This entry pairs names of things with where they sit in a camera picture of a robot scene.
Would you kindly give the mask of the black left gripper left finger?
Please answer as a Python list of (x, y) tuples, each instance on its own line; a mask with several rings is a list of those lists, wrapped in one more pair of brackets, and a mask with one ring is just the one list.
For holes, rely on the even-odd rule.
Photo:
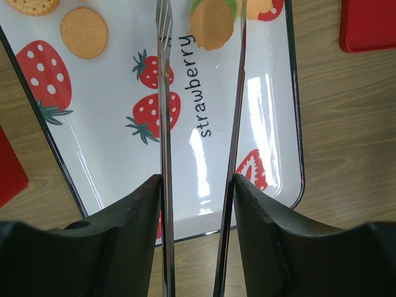
[(147, 296), (161, 176), (63, 229), (1, 223), (2, 296)]

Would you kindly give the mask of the red compartment cookie box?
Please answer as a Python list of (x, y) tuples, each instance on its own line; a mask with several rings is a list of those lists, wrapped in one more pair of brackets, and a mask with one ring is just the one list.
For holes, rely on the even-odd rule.
[(1, 128), (1, 207), (28, 186), (28, 177)]

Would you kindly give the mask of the orange round cookie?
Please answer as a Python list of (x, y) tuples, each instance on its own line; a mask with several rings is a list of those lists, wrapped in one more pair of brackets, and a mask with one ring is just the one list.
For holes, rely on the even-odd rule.
[(109, 35), (103, 17), (87, 7), (69, 11), (61, 21), (60, 32), (66, 48), (82, 59), (101, 55)]
[(6, 0), (6, 2), (20, 13), (39, 17), (52, 13), (61, 2), (60, 0)]

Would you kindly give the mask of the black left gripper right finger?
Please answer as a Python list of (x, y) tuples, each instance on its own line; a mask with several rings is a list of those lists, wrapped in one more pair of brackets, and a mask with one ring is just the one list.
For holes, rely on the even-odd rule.
[(240, 174), (234, 181), (248, 296), (395, 295), (395, 223), (339, 229), (289, 209)]

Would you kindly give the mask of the metal tongs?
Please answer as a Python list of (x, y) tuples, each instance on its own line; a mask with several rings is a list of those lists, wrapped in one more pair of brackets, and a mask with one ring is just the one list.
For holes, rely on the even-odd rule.
[[(215, 272), (214, 296), (225, 293), (226, 265), (231, 228), (231, 216), (238, 152), (241, 109), (243, 105), (246, 60), (246, 9), (247, 2), (242, 2), (241, 12), (241, 51), (239, 59), (238, 83), (236, 89), (235, 112), (231, 134), (230, 154), (226, 177), (225, 197), (223, 203), (222, 225), (217, 254)], [(170, 1), (158, 1), (156, 11), (157, 26), (157, 58), (158, 58), (158, 96), (159, 96), (159, 127), (161, 147), (161, 229), (162, 229), (162, 258), (163, 258), (163, 296), (175, 296), (174, 271), (174, 229), (173, 229), (173, 185), (171, 169), (171, 128), (170, 128), (170, 53), (169, 39), (173, 32), (173, 13)]]

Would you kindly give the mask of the red box lid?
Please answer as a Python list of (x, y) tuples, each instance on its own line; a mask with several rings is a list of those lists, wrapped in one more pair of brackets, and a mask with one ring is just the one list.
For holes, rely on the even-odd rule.
[(345, 53), (394, 49), (395, 1), (342, 1), (339, 45)]

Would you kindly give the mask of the orange cookie on green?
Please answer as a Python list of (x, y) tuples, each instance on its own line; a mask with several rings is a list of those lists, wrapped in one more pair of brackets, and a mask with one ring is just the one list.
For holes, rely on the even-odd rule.
[(189, 22), (197, 47), (207, 51), (223, 47), (234, 31), (233, 14), (221, 0), (203, 0), (190, 12)]

